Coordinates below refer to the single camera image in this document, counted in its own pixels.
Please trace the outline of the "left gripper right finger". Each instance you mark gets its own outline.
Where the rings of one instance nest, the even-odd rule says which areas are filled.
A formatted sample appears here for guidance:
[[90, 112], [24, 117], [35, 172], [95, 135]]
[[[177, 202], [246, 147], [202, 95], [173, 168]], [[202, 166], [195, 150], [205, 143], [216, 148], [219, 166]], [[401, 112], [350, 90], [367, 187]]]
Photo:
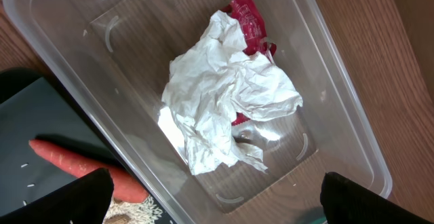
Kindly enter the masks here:
[[431, 224], [337, 172], [325, 174], [320, 203], [328, 223]]

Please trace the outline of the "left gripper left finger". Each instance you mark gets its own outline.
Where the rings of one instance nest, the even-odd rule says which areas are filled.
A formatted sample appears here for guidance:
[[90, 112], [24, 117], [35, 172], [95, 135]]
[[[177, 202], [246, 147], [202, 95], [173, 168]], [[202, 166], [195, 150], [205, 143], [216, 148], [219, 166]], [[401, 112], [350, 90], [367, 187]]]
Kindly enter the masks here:
[[113, 180], [99, 168], [50, 194], [1, 217], [2, 223], [101, 224], [110, 206]]

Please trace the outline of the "orange carrot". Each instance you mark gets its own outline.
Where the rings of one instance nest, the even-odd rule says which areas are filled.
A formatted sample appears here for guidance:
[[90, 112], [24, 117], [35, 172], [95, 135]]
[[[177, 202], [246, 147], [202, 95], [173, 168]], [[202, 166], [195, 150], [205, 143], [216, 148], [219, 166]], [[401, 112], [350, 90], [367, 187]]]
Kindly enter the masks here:
[[141, 203], [150, 196], [148, 191], [135, 178], [120, 167], [93, 160], [48, 141], [33, 139], [28, 143], [39, 157], [77, 178], [99, 168], [108, 169], [114, 183], [113, 197], [117, 200]]

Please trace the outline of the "white napkin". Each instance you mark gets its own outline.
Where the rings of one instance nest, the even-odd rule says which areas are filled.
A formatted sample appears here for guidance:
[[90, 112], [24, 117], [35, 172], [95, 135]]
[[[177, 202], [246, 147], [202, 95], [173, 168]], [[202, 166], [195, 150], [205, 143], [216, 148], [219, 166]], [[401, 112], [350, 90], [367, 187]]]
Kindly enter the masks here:
[[264, 54], [245, 54], [238, 20], [218, 10], [199, 41], [170, 62], [161, 100], [184, 137], [191, 174], [245, 162], [265, 172], [263, 151], [232, 135], [237, 114], [267, 122], [303, 105], [290, 78]]

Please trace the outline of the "red snack wrapper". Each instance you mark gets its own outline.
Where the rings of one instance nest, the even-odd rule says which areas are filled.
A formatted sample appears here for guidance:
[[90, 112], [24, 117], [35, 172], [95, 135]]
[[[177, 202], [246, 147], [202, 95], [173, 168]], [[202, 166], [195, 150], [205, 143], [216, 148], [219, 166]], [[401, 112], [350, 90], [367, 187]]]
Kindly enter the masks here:
[[277, 46], [267, 41], [265, 22], [253, 0], [231, 0], [221, 11], [239, 22], [247, 44], [243, 50], [245, 54], [250, 56], [260, 52], [273, 62]]

